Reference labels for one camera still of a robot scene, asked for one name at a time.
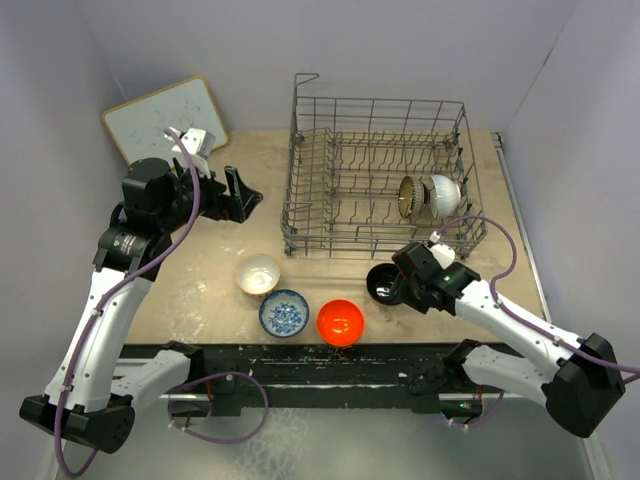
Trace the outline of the grey wire dish rack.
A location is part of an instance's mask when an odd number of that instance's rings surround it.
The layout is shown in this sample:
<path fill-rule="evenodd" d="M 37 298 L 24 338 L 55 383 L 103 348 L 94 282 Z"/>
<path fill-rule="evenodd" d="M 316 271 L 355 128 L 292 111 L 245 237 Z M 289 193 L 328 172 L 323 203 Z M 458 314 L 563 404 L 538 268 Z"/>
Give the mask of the grey wire dish rack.
<path fill-rule="evenodd" d="M 401 181 L 432 174 L 461 189 L 443 240 L 463 259 L 487 234 L 465 105 L 455 100 L 331 96 L 316 73 L 294 77 L 281 230 L 288 256 L 381 259 L 448 222 L 402 217 Z"/>

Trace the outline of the beige white bowl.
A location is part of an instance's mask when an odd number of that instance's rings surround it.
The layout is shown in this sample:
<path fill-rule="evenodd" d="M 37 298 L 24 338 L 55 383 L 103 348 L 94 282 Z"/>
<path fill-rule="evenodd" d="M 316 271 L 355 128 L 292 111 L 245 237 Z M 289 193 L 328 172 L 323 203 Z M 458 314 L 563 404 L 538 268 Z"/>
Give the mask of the beige white bowl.
<path fill-rule="evenodd" d="M 264 296 L 278 285 L 281 269 L 269 255 L 255 254 L 243 259 L 236 269 L 236 283 L 247 295 Z"/>

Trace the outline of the small whiteboard with wood frame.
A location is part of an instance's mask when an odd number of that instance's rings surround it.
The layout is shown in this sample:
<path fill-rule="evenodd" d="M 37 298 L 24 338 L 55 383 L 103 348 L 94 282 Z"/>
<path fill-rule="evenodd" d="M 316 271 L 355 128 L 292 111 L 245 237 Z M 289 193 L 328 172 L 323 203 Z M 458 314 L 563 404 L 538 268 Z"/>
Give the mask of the small whiteboard with wood frame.
<path fill-rule="evenodd" d="M 156 157 L 171 158 L 171 144 L 164 129 L 186 132 L 191 128 L 208 131 L 213 149 L 228 143 L 229 135 L 206 80 L 195 76 L 102 114 L 102 121 L 128 164 Z"/>

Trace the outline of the white ceramic bowl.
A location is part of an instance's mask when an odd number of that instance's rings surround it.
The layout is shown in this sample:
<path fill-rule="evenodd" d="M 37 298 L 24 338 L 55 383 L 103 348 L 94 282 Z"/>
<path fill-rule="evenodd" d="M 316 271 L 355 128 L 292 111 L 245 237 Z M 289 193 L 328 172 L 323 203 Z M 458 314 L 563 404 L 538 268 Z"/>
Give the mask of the white ceramic bowl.
<path fill-rule="evenodd" d="M 436 219 L 451 216 L 462 198 L 459 184 L 449 177 L 439 174 L 429 177 L 428 192 L 429 207 L 432 216 Z"/>

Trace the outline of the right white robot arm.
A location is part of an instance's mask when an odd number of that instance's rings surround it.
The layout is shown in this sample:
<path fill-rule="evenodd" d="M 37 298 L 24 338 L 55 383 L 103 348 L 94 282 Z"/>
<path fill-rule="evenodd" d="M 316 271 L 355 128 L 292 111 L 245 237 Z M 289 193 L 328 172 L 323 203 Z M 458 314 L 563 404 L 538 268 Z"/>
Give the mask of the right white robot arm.
<path fill-rule="evenodd" d="M 611 343 L 556 327 L 491 291 L 444 245 L 412 242 L 393 254 L 398 300 L 420 313 L 444 311 L 483 328 L 511 348 L 504 354 L 462 341 L 445 360 L 446 383 L 514 393 L 543 406 L 567 432 L 588 438 L 626 392 Z"/>

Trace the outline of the brown rimmed cream bowl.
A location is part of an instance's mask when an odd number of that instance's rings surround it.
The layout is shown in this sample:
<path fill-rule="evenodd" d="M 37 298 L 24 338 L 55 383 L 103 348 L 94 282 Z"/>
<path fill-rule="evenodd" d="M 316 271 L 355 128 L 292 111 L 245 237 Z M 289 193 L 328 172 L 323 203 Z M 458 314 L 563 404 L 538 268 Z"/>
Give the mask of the brown rimmed cream bowl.
<path fill-rule="evenodd" d="M 398 210 L 403 219 L 419 216 L 429 201 L 426 184 L 414 176 L 405 176 L 398 190 Z"/>

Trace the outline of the black glossy bowl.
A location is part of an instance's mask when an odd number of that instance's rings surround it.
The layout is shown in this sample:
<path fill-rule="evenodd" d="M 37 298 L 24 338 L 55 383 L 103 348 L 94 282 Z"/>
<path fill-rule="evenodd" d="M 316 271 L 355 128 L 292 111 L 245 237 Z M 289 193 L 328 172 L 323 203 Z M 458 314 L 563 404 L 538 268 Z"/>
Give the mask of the black glossy bowl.
<path fill-rule="evenodd" d="M 399 270 L 393 263 L 381 263 L 372 267 L 366 276 L 366 288 L 369 296 L 385 306 L 399 305 L 401 301 L 392 292 Z"/>

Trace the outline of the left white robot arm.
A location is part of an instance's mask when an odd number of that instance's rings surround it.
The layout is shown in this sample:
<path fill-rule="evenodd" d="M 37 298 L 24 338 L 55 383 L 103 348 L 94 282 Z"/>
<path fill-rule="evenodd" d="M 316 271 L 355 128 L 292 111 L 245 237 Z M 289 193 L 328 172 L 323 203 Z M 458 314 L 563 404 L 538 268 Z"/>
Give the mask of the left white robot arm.
<path fill-rule="evenodd" d="M 206 378 L 201 348 L 171 341 L 134 373 L 114 379 L 132 320 L 176 246 L 171 235 L 199 216 L 246 221 L 263 195 L 236 168 L 190 173 L 176 161 L 138 160 L 122 181 L 123 199 L 112 211 L 93 260 L 90 292 L 64 360 L 44 393 L 26 397 L 20 417 L 53 435 L 112 454 L 134 420 L 163 393 L 194 392 Z"/>

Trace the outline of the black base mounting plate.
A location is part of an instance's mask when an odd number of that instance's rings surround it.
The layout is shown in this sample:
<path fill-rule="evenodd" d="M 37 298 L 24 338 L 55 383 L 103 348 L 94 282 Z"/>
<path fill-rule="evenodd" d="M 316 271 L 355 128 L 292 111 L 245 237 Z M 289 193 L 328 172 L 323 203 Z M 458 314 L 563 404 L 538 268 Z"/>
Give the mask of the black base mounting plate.
<path fill-rule="evenodd" d="M 402 409 L 417 414 L 452 409 L 491 393 L 452 379 L 444 360 L 451 343 L 202 344 L 195 378 L 214 375 L 210 386 L 172 389 L 184 415 L 189 408 L 214 417 L 245 409 Z"/>

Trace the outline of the blue white patterned bowl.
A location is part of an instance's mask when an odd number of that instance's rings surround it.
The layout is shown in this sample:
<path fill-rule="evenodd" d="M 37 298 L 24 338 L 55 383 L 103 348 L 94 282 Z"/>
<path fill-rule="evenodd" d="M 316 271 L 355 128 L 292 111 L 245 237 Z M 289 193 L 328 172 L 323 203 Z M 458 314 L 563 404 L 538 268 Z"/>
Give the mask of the blue white patterned bowl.
<path fill-rule="evenodd" d="M 269 293 L 259 308 L 259 322 L 263 330 L 279 339 L 298 335 L 307 326 L 310 307 L 298 292 L 281 289 Z"/>

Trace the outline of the orange bowl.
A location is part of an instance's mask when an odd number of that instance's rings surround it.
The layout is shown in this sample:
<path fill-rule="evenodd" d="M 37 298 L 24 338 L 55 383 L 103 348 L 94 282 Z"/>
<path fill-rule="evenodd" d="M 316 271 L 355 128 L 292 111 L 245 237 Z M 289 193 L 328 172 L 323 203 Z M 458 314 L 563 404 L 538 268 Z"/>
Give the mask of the orange bowl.
<path fill-rule="evenodd" d="M 348 347 L 361 339 L 365 317 L 355 303 L 334 299 L 320 308 L 316 316 L 316 328 L 325 343 L 334 347 Z"/>

